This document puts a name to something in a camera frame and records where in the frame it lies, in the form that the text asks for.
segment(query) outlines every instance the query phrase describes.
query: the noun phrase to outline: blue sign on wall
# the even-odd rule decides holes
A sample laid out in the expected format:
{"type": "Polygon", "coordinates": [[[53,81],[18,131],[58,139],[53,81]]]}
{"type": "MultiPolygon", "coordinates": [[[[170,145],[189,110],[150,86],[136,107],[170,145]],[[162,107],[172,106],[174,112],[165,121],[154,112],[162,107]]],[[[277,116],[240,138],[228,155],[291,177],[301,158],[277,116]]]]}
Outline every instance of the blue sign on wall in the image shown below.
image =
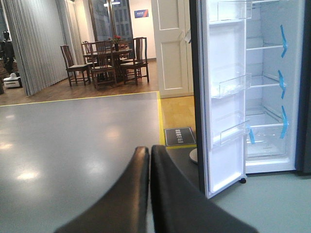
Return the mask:
{"type": "Polygon", "coordinates": [[[134,11],[135,18],[144,18],[144,17],[149,17],[149,12],[148,10],[138,10],[134,11]]]}

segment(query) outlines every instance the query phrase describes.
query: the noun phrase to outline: gray floor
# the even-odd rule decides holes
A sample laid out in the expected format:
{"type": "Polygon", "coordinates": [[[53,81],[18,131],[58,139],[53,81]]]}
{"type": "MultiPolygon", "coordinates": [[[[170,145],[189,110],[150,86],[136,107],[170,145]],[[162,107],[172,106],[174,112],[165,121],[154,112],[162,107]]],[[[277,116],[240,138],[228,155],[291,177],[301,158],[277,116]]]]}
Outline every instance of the gray floor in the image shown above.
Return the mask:
{"type": "Polygon", "coordinates": [[[0,232],[52,233],[158,143],[155,92],[0,107],[0,232]]]}
{"type": "MultiPolygon", "coordinates": [[[[168,152],[197,186],[197,171],[189,159],[191,150],[168,152]]],[[[299,176],[296,172],[248,175],[247,183],[237,182],[211,200],[260,233],[311,233],[311,175],[299,176]]]]}

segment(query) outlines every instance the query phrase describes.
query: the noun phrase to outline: wooden chair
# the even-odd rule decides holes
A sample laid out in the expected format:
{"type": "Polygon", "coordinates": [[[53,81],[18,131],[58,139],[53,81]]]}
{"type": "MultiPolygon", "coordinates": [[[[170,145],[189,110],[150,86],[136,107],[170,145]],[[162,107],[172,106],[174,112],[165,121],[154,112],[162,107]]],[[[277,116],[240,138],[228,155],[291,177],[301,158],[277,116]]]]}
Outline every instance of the wooden chair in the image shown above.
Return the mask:
{"type": "Polygon", "coordinates": [[[93,61],[91,58],[91,53],[93,51],[93,45],[94,45],[94,43],[89,43],[88,41],[83,41],[81,44],[82,54],[83,54],[83,58],[84,58],[84,64],[87,64],[89,66],[90,77],[92,77],[91,68],[93,65],[93,61]]]}
{"type": "Polygon", "coordinates": [[[89,83],[91,82],[91,79],[89,77],[89,67],[87,64],[83,64],[83,65],[74,65],[73,63],[73,59],[72,59],[72,55],[71,52],[69,50],[69,46],[68,45],[64,45],[61,46],[61,51],[65,60],[65,66],[66,66],[66,71],[67,71],[67,75],[68,75],[68,81],[69,81],[69,85],[71,86],[71,83],[76,82],[76,84],[78,84],[78,82],[83,81],[84,85],[86,85],[86,81],[88,81],[89,83]],[[82,78],[77,78],[76,75],[76,71],[80,71],[82,72],[82,78]],[[87,73],[87,79],[84,76],[84,71],[86,71],[87,73]],[[70,72],[73,72],[73,78],[70,77],[70,72]]]}
{"type": "Polygon", "coordinates": [[[147,38],[137,37],[133,39],[135,58],[131,62],[121,64],[122,73],[124,77],[124,84],[127,81],[135,80],[136,85],[138,85],[138,78],[147,77],[147,82],[149,82],[149,72],[148,72],[148,61],[147,61],[147,38]],[[141,68],[146,68],[146,75],[142,75],[141,68]],[[134,71],[132,74],[134,77],[129,79],[130,73],[127,72],[129,69],[134,71]]]}
{"type": "Polygon", "coordinates": [[[106,83],[116,85],[116,71],[113,66],[113,59],[110,59],[112,43],[110,41],[97,41],[94,44],[96,49],[91,52],[91,73],[95,88],[97,89],[98,85],[106,83]]]}
{"type": "MultiPolygon", "coordinates": [[[[122,40],[119,42],[119,49],[120,50],[125,50],[128,48],[130,48],[129,41],[122,40]]],[[[130,59],[130,53],[129,52],[120,55],[119,59],[120,59],[120,63],[128,63],[128,62],[132,61],[132,59],[130,59]]]]}

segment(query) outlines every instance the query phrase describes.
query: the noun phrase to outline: yellow floor line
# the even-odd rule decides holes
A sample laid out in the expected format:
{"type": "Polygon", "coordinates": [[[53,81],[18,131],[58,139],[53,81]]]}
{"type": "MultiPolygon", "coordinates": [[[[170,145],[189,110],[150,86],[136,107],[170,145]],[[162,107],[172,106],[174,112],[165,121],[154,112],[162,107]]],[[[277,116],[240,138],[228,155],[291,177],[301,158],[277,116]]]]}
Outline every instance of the yellow floor line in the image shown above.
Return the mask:
{"type": "Polygon", "coordinates": [[[159,142],[161,145],[165,145],[162,107],[161,107],[161,98],[160,98],[160,92],[159,91],[156,92],[156,97],[157,97],[157,112],[158,112],[158,116],[159,116],[159,142]]]}
{"type": "Polygon", "coordinates": [[[181,149],[181,148],[196,148],[196,144],[166,147],[167,150],[181,149]]]}
{"type": "Polygon", "coordinates": [[[24,104],[34,104],[34,103],[49,103],[49,102],[68,101],[68,100],[84,100],[84,99],[94,99],[94,98],[103,98],[103,97],[111,97],[111,96],[127,96],[127,95],[136,95],[136,94],[144,94],[144,93],[154,93],[154,92],[158,93],[158,91],[149,91],[149,92],[147,91],[147,92],[118,94],[118,95],[110,95],[110,96],[83,97],[83,98],[75,98],[75,99],[67,99],[67,100],[49,100],[49,101],[32,102],[32,103],[16,103],[16,104],[0,105],[0,107],[24,105],[24,104]]]}

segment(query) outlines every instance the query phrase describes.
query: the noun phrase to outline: blue tape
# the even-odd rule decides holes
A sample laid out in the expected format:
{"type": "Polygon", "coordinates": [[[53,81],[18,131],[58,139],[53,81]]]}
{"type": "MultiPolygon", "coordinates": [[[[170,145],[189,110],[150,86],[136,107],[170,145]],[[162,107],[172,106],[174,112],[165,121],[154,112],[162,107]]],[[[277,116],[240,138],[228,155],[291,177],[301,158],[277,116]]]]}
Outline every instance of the blue tape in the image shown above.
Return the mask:
{"type": "Polygon", "coordinates": [[[281,136],[280,136],[281,139],[283,139],[285,137],[287,127],[288,127],[287,116],[286,116],[285,109],[284,109],[283,105],[282,105],[282,115],[283,115],[283,129],[282,129],[281,136]]]}
{"type": "Polygon", "coordinates": [[[279,78],[280,78],[280,87],[282,88],[282,96],[281,98],[284,99],[285,91],[286,91],[286,84],[284,83],[284,77],[282,75],[282,72],[280,70],[277,71],[279,78]]]}
{"type": "Polygon", "coordinates": [[[248,135],[249,135],[249,139],[251,140],[251,144],[255,144],[255,136],[254,136],[252,128],[249,125],[247,125],[246,127],[249,129],[248,135]]]}
{"type": "Polygon", "coordinates": [[[287,52],[287,48],[288,48],[288,44],[287,44],[287,40],[285,38],[285,34],[284,34],[284,29],[283,29],[283,25],[280,26],[281,27],[281,33],[282,33],[282,38],[283,38],[283,48],[284,48],[284,51],[281,55],[281,57],[283,58],[287,52]]]}

